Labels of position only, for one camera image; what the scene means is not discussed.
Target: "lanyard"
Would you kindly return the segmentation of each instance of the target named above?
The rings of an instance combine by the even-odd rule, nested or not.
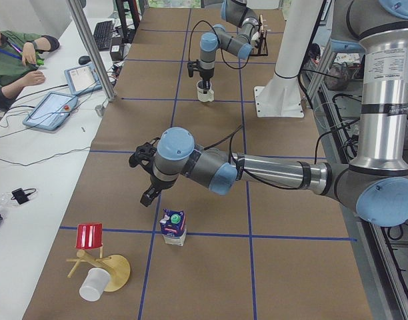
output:
[[[8,41],[7,41],[7,43],[8,43],[14,50],[16,50],[16,52],[18,52],[18,54],[21,54],[21,53],[22,53],[22,50],[20,50],[20,48],[19,48],[18,46],[14,45],[14,44],[12,44],[12,43],[10,43],[10,42],[8,42]],[[4,54],[4,55],[8,55],[8,56],[10,56],[10,57],[13,57],[13,58],[22,60],[22,58],[21,58],[20,56],[15,55],[14,53],[8,52],[8,51],[6,51],[6,50],[4,50],[4,49],[2,49],[2,48],[0,48],[0,52],[1,52],[2,54]]]

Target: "white desk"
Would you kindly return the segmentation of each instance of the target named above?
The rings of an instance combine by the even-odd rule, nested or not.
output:
[[[102,19],[89,20],[91,30],[98,21]],[[40,68],[46,76],[44,84],[25,88],[20,96],[65,84],[63,71],[76,66],[78,58],[87,54],[74,23],[68,26],[59,42],[60,49],[51,53],[45,59],[45,67]],[[112,65],[109,52],[101,52],[101,56],[108,69]],[[69,92],[68,88],[60,91]],[[24,98],[15,105],[36,105],[46,93]],[[89,94],[81,96],[79,103],[88,97]],[[105,100],[102,90],[94,92],[54,133],[32,129],[0,138],[0,158],[30,163],[90,146],[101,121],[94,108]],[[8,114],[21,110],[23,108],[16,108]],[[9,127],[0,127],[0,136],[24,129],[21,122],[25,117],[26,114],[10,117]],[[5,125],[5,118],[0,124]],[[4,218],[0,224],[0,320],[22,318],[87,154],[88,150],[70,153],[29,167],[0,161],[0,196],[20,187],[37,189],[31,201],[0,212]]]

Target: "power adapter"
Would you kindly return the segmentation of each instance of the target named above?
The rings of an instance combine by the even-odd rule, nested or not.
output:
[[[29,201],[28,195],[30,195],[30,193],[26,194],[22,188],[12,191],[11,194],[20,205]]]
[[[109,52],[112,61],[122,61],[124,58],[124,43],[121,37],[113,37]]]

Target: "wooden stand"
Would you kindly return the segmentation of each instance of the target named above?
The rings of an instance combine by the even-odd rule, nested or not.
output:
[[[129,261],[122,255],[109,255],[103,257],[103,246],[100,248],[99,258],[94,258],[94,256],[90,255],[83,249],[77,251],[77,257],[78,258],[75,259],[66,259],[68,262],[75,262],[72,270],[68,274],[68,278],[72,277],[81,262],[88,262],[94,267],[108,271],[111,275],[111,280],[105,288],[106,292],[114,292],[122,288],[122,286],[124,286],[129,280]]]

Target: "table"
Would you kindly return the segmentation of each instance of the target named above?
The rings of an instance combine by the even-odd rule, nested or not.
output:
[[[88,19],[91,30],[102,19]],[[45,66],[40,68],[46,76],[42,85],[26,87],[20,96],[66,83],[63,73],[77,65],[78,58],[87,52],[72,22],[59,39],[61,47],[50,53]],[[112,65],[108,51],[101,56],[105,67]],[[58,89],[69,93],[68,88]],[[15,105],[36,105],[47,93],[26,97]],[[102,90],[81,96],[86,100],[78,112],[71,114],[55,132],[26,130],[0,138],[0,158],[30,163],[56,153],[90,146],[101,118],[94,108],[105,102]],[[26,114],[7,118],[28,108],[14,109],[2,119],[8,128],[0,127],[0,136],[25,128],[21,124]],[[51,244],[65,213],[73,189],[87,158],[88,149],[55,157],[41,163],[22,167],[0,161],[0,195],[18,188],[36,188],[31,201],[19,207],[9,207],[0,214],[0,320],[22,318],[32,297]]]
[[[318,132],[310,110],[302,119],[256,116],[253,88],[272,78],[285,27],[280,11],[262,13],[272,30],[270,56],[232,70],[217,54],[215,100],[203,104],[198,77],[187,75],[189,36],[201,19],[220,23],[219,12],[146,10],[24,320],[372,318],[351,248],[356,239],[334,200],[244,182],[220,197],[180,177],[148,208],[139,203],[149,175],[128,158],[168,127],[184,127],[206,146],[242,124],[234,151],[312,161]],[[196,28],[192,59],[204,31]],[[163,208],[185,211],[183,247],[164,243]],[[125,256],[132,270],[124,287],[93,303],[78,294],[90,266],[67,279],[73,264],[65,262],[75,256],[77,224],[88,221],[103,224],[104,255]]]

